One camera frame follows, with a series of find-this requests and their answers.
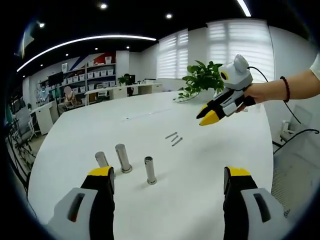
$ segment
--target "led strip light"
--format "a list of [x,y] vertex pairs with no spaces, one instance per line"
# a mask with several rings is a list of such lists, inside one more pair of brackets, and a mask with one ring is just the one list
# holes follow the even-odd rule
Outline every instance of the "led strip light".
[[19,72],[21,69],[23,69],[25,66],[27,66],[29,63],[31,63],[36,58],[38,58],[38,57],[42,56],[43,54],[46,54],[46,53],[54,50],[54,49],[60,48],[62,46],[68,45],[68,44],[73,44],[73,43],[86,41],[86,40],[93,40],[93,39],[141,39],[141,40],[156,41],[156,39],[152,38],[152,37],[133,36],[133,35],[101,35],[101,36],[89,36],[89,37],[79,38],[79,39],[76,39],[76,40],[72,40],[72,41],[67,41],[67,42],[61,43],[61,44],[59,44],[57,46],[53,46],[53,47],[51,47],[51,48],[39,53],[38,55],[36,55],[33,58],[31,58],[28,61],[26,61],[21,67],[19,67],[17,69],[16,72]]

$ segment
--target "window blind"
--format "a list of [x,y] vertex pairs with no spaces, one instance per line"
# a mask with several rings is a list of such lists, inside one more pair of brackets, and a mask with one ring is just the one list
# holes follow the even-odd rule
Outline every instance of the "window blind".
[[[225,20],[208,23],[208,62],[229,63],[237,54],[258,68],[268,79],[274,80],[274,52],[271,36],[265,21]],[[266,80],[255,69],[251,69],[253,82]]]
[[179,31],[159,41],[156,77],[181,79],[187,75],[188,30]]

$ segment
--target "ceiling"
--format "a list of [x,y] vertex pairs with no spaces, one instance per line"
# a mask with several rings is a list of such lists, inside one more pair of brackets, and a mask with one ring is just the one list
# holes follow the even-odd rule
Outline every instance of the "ceiling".
[[[108,8],[101,10],[101,2],[105,2]],[[303,25],[283,0],[245,2],[252,18],[267,20],[270,26],[308,37]],[[35,1],[28,7],[34,41],[26,47],[25,57],[18,62],[17,68],[38,53],[70,40],[107,34],[137,35],[159,40],[186,28],[205,27],[207,22],[245,17],[236,0],[48,0]],[[173,18],[166,19],[167,13],[171,13]],[[45,23],[45,27],[39,28],[35,21]],[[95,48],[102,53],[126,50],[126,46],[130,46],[130,51],[141,52],[155,43],[140,39],[73,43],[40,56],[23,68],[17,77],[32,75],[66,58],[97,53]]]

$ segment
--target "white cabinet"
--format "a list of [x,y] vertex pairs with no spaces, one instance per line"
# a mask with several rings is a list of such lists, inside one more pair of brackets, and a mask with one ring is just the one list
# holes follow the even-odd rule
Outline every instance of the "white cabinet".
[[122,99],[127,97],[126,87],[117,87],[111,91],[111,99]]
[[152,93],[162,93],[162,85],[153,85]]

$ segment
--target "metal peg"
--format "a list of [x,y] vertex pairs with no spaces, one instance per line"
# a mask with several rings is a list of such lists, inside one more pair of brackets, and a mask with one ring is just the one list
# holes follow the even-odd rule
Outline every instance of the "metal peg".
[[153,162],[152,157],[146,156],[144,158],[144,165],[145,165],[145,169],[146,169],[147,183],[150,185],[156,184],[157,179],[155,176],[154,162]]
[[176,140],[179,136],[175,136],[174,139],[171,140],[171,142],[173,142],[174,140]]
[[172,145],[172,147],[175,146],[175,145],[177,145],[179,142],[181,142],[182,139],[183,139],[183,138],[180,137],[180,139],[179,139],[178,141],[176,141],[176,142]]
[[98,151],[94,156],[100,168],[109,166],[105,153],[103,151]]
[[121,164],[121,171],[125,174],[130,173],[132,171],[132,166],[129,163],[125,145],[122,143],[117,144],[115,146],[115,151]]
[[168,138],[170,138],[170,137],[172,137],[173,135],[176,135],[176,134],[177,134],[177,132],[174,132],[174,133],[170,134],[169,136],[166,136],[165,139],[168,139]]

